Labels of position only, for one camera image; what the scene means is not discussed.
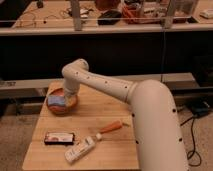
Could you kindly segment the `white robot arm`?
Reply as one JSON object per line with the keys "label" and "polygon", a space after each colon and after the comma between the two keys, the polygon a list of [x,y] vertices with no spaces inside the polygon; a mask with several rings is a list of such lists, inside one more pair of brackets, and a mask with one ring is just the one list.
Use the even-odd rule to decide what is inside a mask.
{"label": "white robot arm", "polygon": [[62,75],[66,96],[84,84],[130,105],[141,171],[189,171],[176,104],[165,84],[91,73],[84,59],[65,65]]}

